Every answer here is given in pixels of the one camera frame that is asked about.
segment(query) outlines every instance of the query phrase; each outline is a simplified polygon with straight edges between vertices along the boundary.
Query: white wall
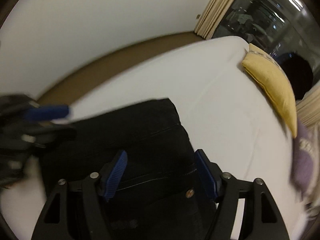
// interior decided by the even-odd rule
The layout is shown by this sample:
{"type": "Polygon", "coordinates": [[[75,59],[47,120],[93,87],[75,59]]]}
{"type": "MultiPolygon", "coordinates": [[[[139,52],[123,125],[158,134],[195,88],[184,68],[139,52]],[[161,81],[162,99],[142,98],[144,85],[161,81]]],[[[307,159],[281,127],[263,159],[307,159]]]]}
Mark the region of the white wall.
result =
{"type": "Polygon", "coordinates": [[[37,97],[93,59],[192,31],[209,0],[20,0],[0,29],[0,92],[37,97]]]}

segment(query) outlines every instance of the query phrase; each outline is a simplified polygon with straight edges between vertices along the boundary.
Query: purple pillow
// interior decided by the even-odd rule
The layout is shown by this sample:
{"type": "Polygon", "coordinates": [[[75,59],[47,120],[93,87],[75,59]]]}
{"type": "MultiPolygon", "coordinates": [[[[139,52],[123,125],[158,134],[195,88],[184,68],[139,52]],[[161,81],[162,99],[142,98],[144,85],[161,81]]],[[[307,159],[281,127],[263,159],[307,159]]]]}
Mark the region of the purple pillow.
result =
{"type": "Polygon", "coordinates": [[[298,119],[298,135],[293,140],[292,179],[296,187],[301,190],[302,197],[310,195],[315,186],[311,185],[316,173],[314,158],[312,134],[298,119]]]}

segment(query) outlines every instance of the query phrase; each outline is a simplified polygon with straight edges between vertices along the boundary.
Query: yellow pillow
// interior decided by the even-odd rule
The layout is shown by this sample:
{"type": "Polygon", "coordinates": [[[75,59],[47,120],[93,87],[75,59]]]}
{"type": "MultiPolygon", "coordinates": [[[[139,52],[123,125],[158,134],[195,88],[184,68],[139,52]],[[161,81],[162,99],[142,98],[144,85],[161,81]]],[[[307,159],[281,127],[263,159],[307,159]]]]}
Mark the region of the yellow pillow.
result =
{"type": "Polygon", "coordinates": [[[287,76],[278,63],[262,49],[249,44],[242,61],[244,69],[263,88],[278,114],[297,136],[297,110],[294,93],[287,76]]]}

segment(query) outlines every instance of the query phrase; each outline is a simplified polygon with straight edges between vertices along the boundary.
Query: black jeans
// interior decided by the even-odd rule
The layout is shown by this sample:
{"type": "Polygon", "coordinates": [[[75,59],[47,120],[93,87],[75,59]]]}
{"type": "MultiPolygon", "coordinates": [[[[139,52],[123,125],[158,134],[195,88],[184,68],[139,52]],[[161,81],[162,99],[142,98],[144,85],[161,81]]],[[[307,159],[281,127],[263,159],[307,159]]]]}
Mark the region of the black jeans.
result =
{"type": "Polygon", "coordinates": [[[40,157],[46,193],[59,179],[81,180],[124,149],[128,165],[105,203],[115,239],[203,239],[215,212],[194,150],[169,99],[150,100],[74,123],[75,141],[40,157]],[[194,189],[195,195],[186,197],[194,189]]]}

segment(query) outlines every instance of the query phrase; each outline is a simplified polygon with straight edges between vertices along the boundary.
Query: rivet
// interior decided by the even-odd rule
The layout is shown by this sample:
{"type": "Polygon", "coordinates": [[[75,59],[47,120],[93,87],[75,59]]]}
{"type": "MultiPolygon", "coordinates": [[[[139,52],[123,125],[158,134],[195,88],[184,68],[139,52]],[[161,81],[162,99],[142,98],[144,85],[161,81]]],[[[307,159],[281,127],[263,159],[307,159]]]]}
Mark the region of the rivet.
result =
{"type": "Polygon", "coordinates": [[[36,103],[35,101],[29,101],[29,104],[33,107],[39,108],[40,105],[38,103],[36,103]]]}
{"type": "Polygon", "coordinates": [[[19,170],[22,168],[22,163],[19,161],[8,161],[8,166],[13,170],[19,170]]]}
{"type": "Polygon", "coordinates": [[[97,173],[97,172],[93,172],[90,174],[91,179],[96,179],[97,177],[99,177],[99,173],[97,173]]]}
{"type": "Polygon", "coordinates": [[[36,141],[36,138],[31,135],[23,134],[21,135],[21,140],[29,143],[34,143],[36,141]]]}
{"type": "Polygon", "coordinates": [[[264,181],[260,178],[256,178],[254,181],[259,185],[262,185],[264,183],[264,181]]]}
{"type": "Polygon", "coordinates": [[[66,182],[67,182],[67,181],[66,181],[65,179],[60,179],[60,180],[58,181],[58,184],[59,184],[60,186],[62,186],[62,185],[64,185],[66,182]]]}
{"type": "Polygon", "coordinates": [[[222,177],[224,177],[225,179],[230,179],[232,175],[229,172],[224,172],[222,173],[222,177]]]}
{"type": "Polygon", "coordinates": [[[186,192],[186,198],[191,198],[195,194],[195,191],[193,189],[189,189],[186,192]]]}

